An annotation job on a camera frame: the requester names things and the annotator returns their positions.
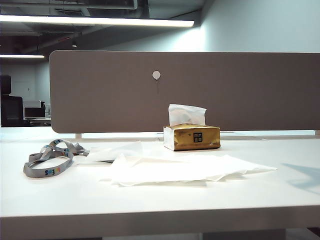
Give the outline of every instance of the white desk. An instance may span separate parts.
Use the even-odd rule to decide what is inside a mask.
[[[40,124],[41,127],[51,123],[51,117],[24,117],[23,120],[28,120],[30,124]]]
[[[74,136],[54,133],[50,127],[1,128],[2,240],[320,225],[320,139],[315,136],[222,140],[221,149],[198,151],[208,155],[229,154],[278,168],[220,182],[115,187],[109,181],[99,181],[108,175],[108,164],[73,165],[58,176],[42,179],[24,175],[23,165],[29,154],[38,152],[53,139]],[[153,133],[128,136],[144,136],[144,149],[153,150],[159,157],[189,153],[164,148],[162,142],[152,138],[156,137]],[[129,140],[81,139],[79,142],[89,149],[119,146],[124,141]]]

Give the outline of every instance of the white wall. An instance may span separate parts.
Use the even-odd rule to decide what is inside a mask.
[[[103,50],[320,52],[320,0],[209,0],[203,12],[201,27]]]
[[[209,52],[319,53],[320,1],[215,0],[202,28]]]
[[[37,100],[50,104],[49,63],[35,65],[35,96]]]
[[[200,27],[194,27],[108,46],[100,50],[201,52],[204,50],[205,40],[203,37],[202,29]]]
[[[36,99],[36,71],[32,64],[3,64],[2,75],[11,76],[11,96],[20,96],[23,100]]]

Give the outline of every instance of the gold tissue box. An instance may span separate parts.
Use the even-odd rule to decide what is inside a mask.
[[[220,127],[190,123],[163,127],[164,146],[172,151],[220,148]]]

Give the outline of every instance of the black chair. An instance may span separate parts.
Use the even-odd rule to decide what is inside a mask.
[[[11,93],[11,77],[0,75],[1,89],[1,126],[23,127],[24,110],[22,97],[9,96]]]

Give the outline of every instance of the desk divider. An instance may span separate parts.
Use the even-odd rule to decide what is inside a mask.
[[[169,104],[206,108],[223,131],[320,129],[320,53],[58,50],[49,62],[58,133],[162,132]]]

